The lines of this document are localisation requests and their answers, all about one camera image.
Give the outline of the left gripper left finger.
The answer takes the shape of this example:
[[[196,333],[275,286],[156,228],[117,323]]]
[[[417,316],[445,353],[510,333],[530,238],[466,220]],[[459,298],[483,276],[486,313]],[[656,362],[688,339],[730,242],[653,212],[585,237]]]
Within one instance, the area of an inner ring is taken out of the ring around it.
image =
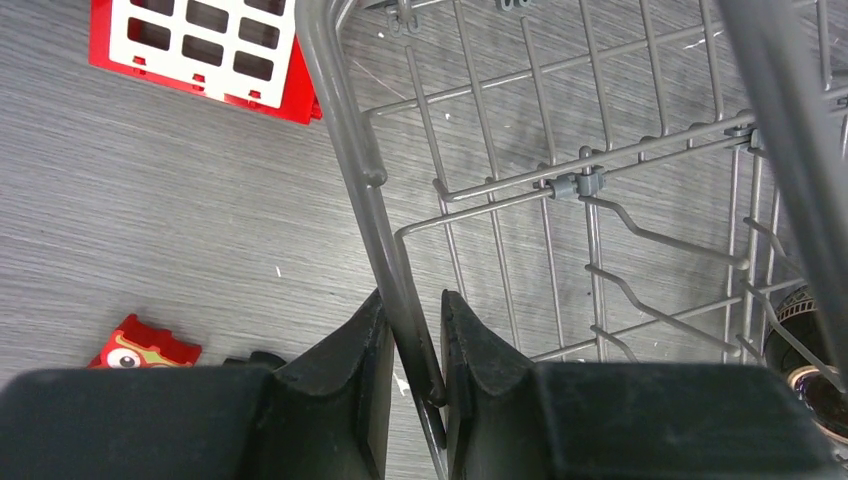
[[[1,393],[5,479],[381,479],[381,296],[286,365],[35,370]]]

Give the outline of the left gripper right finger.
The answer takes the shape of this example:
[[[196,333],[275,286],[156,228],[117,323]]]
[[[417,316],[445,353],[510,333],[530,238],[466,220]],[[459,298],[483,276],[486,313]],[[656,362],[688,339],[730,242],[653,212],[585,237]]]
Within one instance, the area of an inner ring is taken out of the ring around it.
[[[441,297],[453,479],[839,479],[787,385],[754,366],[534,362]]]

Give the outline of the grey wire dish rack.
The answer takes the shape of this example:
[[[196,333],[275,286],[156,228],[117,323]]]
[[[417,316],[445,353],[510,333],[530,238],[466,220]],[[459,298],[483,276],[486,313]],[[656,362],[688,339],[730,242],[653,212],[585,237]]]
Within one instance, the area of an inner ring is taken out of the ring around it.
[[[438,478],[447,290],[534,362],[787,385],[766,322],[793,343],[775,309],[806,285],[838,373],[796,348],[846,392],[847,52],[827,3],[398,1],[397,44],[360,50],[402,79],[384,104],[359,103],[343,49],[358,7],[300,1],[296,32]]]

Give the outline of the brown striped bowl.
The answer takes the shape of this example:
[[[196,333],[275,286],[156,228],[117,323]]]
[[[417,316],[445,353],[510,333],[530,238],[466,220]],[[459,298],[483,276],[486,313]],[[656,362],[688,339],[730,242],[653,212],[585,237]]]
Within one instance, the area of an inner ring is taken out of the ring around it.
[[[811,412],[815,423],[832,441],[847,444],[847,397],[796,346],[803,346],[834,374],[838,371],[827,352],[818,325],[818,309],[804,285],[787,295],[775,309],[776,322],[795,341],[789,342],[774,323],[766,322],[763,356],[766,365],[784,378],[795,396]]]

